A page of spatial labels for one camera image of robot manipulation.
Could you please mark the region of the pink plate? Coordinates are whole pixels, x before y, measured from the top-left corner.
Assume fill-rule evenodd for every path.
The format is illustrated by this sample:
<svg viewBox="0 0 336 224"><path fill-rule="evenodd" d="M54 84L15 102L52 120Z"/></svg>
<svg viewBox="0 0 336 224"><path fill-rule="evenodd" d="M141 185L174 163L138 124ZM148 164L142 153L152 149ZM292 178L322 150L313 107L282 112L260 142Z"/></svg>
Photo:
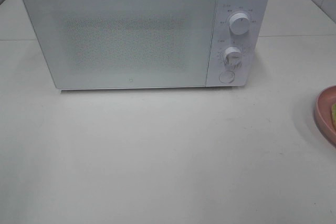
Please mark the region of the pink plate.
<svg viewBox="0 0 336 224"><path fill-rule="evenodd" d="M335 86L322 90L316 98L314 119L322 135L335 146L335 127L332 106L335 104Z"/></svg>

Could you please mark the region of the sandwich with white bread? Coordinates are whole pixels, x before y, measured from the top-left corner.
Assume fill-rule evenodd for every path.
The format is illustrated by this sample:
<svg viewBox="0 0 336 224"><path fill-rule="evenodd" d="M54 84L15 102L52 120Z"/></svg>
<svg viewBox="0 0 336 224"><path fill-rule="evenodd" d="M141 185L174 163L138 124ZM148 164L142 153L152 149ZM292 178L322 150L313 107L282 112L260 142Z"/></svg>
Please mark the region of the sandwich with white bread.
<svg viewBox="0 0 336 224"><path fill-rule="evenodd" d="M329 112L330 112L331 125L332 125L333 130L335 131L336 130L336 103L333 103L330 106Z"/></svg>

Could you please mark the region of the round white door button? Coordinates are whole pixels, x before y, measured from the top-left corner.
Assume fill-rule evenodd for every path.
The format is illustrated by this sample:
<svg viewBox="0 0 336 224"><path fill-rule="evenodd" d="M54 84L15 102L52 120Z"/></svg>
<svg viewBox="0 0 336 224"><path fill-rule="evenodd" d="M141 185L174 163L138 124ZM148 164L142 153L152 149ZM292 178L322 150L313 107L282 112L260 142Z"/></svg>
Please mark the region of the round white door button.
<svg viewBox="0 0 336 224"><path fill-rule="evenodd" d="M219 81L224 84L232 83L235 79L235 73L233 71L223 71L219 74Z"/></svg>

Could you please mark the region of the lower white timer knob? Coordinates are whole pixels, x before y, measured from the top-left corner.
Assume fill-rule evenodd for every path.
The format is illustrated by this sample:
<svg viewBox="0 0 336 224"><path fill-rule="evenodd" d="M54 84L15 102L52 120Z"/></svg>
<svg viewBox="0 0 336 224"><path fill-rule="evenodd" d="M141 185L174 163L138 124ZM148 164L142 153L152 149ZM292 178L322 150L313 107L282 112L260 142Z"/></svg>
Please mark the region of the lower white timer knob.
<svg viewBox="0 0 336 224"><path fill-rule="evenodd" d="M224 50L224 64L235 66L241 62L243 53L237 47L228 47Z"/></svg>

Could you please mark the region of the upper white power knob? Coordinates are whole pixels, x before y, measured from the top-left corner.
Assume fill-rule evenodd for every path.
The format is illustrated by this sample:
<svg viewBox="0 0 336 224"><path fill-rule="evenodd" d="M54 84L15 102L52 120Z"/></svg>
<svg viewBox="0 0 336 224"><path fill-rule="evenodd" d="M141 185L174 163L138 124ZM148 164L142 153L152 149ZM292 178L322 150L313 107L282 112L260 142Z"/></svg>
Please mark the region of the upper white power knob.
<svg viewBox="0 0 336 224"><path fill-rule="evenodd" d="M235 12L229 17L228 25L234 35L243 35L249 31L250 17L246 12Z"/></svg>

